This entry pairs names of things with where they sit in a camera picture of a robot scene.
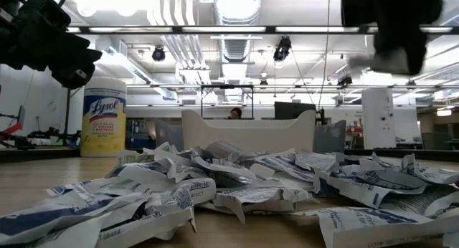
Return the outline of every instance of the office desk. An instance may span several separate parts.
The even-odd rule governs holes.
[[[46,198],[46,188],[102,178],[117,164],[114,158],[63,158],[0,164],[0,215],[25,209]],[[457,163],[426,162],[451,170]],[[299,204],[300,210],[331,206],[361,206],[345,197],[321,199],[321,204]],[[246,224],[236,216],[196,210],[198,233],[190,226],[180,228],[170,241],[150,239],[136,247],[301,247],[323,248],[315,216],[247,216]],[[441,247],[441,240],[405,244],[397,247]]]

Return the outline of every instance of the computer monitor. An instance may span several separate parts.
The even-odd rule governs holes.
[[[307,110],[316,111],[316,105],[294,102],[274,102],[274,113],[276,120],[296,119]]]

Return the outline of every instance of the table surface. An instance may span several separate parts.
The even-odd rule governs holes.
[[[459,163],[426,161],[434,166],[459,171]],[[0,163],[0,215],[25,209],[47,197],[45,189],[102,178],[116,166],[115,158],[63,158],[47,161]],[[332,206],[361,206],[347,198],[321,199],[320,204],[299,204],[300,210]],[[323,248],[315,216],[251,216],[245,225],[236,216],[197,209],[197,231],[180,228],[170,241],[150,239],[135,247],[302,247]],[[397,247],[441,247],[441,240]]]

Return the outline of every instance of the person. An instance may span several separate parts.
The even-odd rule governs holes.
[[[228,119],[238,120],[242,117],[242,110],[240,108],[233,108],[229,113]]]

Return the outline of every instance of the lysol wipes container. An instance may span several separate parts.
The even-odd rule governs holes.
[[[126,136],[126,84],[93,77],[85,86],[81,132],[82,157],[116,157]]]

